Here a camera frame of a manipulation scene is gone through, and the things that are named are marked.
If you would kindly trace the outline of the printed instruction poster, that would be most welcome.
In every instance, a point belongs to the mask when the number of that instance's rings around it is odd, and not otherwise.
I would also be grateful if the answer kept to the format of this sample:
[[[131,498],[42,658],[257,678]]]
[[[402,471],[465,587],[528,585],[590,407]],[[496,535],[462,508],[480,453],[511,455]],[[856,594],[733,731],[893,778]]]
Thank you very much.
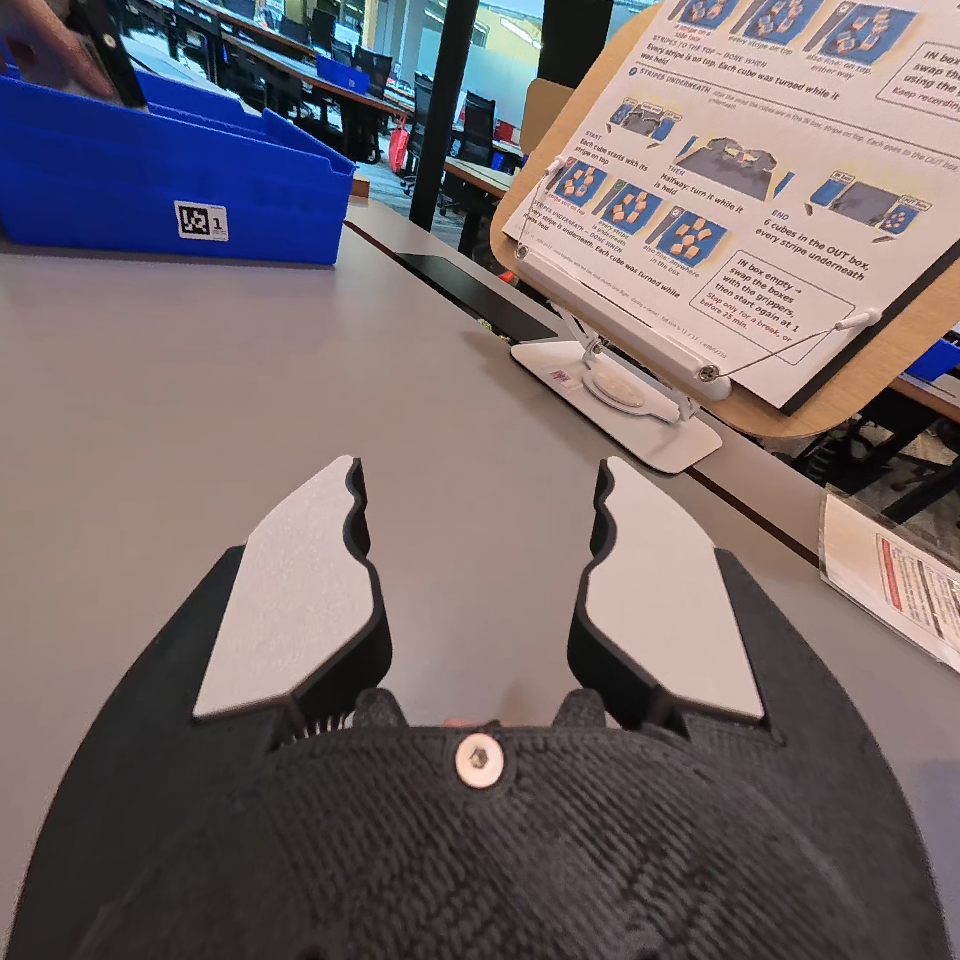
[[[672,2],[504,234],[782,412],[958,259],[958,2]]]

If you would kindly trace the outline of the person's left hand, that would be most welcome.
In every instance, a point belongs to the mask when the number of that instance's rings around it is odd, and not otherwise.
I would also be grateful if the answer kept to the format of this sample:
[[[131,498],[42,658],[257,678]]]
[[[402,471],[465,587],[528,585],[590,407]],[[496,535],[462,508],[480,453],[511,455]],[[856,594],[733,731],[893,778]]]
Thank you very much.
[[[81,82],[90,73],[83,45],[45,1],[2,1],[1,36],[11,54],[51,77]]]

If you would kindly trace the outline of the black display panel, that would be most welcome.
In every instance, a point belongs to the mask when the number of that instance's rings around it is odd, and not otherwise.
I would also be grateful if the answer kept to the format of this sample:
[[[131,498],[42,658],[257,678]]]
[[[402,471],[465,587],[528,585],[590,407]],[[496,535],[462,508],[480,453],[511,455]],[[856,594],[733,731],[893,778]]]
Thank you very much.
[[[607,43],[612,1],[545,1],[537,75],[576,89]]]

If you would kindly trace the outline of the laminated instruction sheet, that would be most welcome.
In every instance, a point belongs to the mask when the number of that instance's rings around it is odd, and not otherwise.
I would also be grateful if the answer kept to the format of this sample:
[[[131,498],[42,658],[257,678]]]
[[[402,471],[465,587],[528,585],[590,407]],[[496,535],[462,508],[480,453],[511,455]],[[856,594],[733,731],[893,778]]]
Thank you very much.
[[[940,558],[828,493],[819,528],[822,580],[954,673],[959,574]]]

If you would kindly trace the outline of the black steel column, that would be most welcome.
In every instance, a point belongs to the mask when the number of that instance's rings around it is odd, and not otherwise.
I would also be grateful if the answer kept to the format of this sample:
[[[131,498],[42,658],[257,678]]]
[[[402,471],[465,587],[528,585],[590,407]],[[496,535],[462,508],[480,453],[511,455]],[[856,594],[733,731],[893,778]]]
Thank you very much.
[[[427,233],[432,230],[441,191],[478,6],[478,1],[447,3],[409,213],[409,220]]]

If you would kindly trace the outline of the black office chair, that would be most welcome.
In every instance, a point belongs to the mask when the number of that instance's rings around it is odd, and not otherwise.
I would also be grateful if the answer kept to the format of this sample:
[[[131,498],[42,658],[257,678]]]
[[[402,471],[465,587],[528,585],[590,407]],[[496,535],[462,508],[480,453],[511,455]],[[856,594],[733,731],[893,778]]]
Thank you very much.
[[[497,102],[474,91],[465,95],[462,135],[457,153],[459,162],[491,169],[495,155]]]

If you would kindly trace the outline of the blue plastic bin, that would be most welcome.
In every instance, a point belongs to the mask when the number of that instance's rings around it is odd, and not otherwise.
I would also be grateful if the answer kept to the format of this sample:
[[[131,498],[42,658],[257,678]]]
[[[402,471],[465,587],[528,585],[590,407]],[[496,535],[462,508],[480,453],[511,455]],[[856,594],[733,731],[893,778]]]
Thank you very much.
[[[909,366],[904,374],[923,382],[934,382],[957,369],[959,360],[959,341],[942,338]]]
[[[330,266],[356,166],[292,122],[136,73],[149,110],[2,77],[2,225],[14,242]]]
[[[322,55],[319,51],[315,54],[318,78],[339,89],[360,96],[367,95],[371,85],[371,79],[367,74],[352,66],[349,61],[341,63],[335,58]]]

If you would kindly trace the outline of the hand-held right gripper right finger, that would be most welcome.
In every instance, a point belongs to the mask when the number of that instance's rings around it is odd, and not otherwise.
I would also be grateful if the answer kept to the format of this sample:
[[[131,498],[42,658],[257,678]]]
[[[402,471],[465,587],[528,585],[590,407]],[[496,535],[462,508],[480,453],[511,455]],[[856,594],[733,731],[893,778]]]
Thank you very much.
[[[618,457],[599,466],[569,667],[622,729],[686,730],[687,714],[762,724],[765,709],[714,542]]]

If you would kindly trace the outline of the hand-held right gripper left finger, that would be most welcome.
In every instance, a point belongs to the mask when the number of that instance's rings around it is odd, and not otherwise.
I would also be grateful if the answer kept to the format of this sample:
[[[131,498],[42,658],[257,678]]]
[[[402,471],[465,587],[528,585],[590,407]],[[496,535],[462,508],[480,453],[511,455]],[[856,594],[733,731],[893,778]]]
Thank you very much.
[[[360,458],[343,455],[246,541],[193,709],[197,721],[280,709],[294,738],[343,729],[392,664],[369,559]]]

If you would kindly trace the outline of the instruction board on stand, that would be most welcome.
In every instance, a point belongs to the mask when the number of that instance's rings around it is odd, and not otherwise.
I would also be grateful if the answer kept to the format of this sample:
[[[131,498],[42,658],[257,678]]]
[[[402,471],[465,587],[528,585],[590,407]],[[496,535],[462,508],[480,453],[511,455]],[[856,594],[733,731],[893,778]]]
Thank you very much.
[[[567,144],[667,3],[631,19],[609,42],[501,202],[491,240],[500,262],[545,294],[573,330],[572,341],[516,345],[512,358],[637,459],[662,473],[678,474],[722,445],[714,429],[697,417],[700,408],[735,430],[779,439],[813,436],[856,414],[957,323],[959,274],[957,259],[948,269],[937,270],[910,303],[901,301],[894,317],[871,309],[853,318],[853,328],[870,329],[859,341],[861,348],[837,357],[831,377],[819,390],[792,412],[783,412],[722,376],[715,366],[702,365],[657,330],[633,332],[620,310],[602,313],[599,295],[536,262],[525,246],[506,236],[507,221],[537,184],[549,150]],[[580,378],[582,389],[556,387],[548,375],[556,369]]]

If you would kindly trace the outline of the wooden-top background table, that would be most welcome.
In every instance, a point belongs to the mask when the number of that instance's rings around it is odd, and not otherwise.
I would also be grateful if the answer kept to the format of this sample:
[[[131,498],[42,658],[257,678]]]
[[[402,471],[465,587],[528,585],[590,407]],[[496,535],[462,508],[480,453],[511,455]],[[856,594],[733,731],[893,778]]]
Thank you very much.
[[[386,118],[406,118],[399,106],[331,82],[315,66],[269,52],[237,36],[222,34],[225,48],[265,89],[265,106],[348,160],[383,161],[381,130]]]
[[[939,381],[928,383],[904,374],[895,378],[889,389],[959,424],[958,385],[941,386]]]
[[[439,210],[442,215],[463,214],[458,251],[472,258],[484,221],[493,220],[515,176],[453,157],[446,159],[443,170]]]

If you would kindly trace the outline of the wooden book stand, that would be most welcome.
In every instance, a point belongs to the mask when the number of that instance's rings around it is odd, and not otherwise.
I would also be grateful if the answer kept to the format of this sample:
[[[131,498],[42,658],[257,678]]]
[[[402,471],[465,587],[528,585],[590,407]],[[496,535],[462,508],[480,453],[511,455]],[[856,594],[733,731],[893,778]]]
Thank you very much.
[[[523,156],[529,157],[570,101],[575,87],[535,78],[529,85],[520,127],[519,145]]]

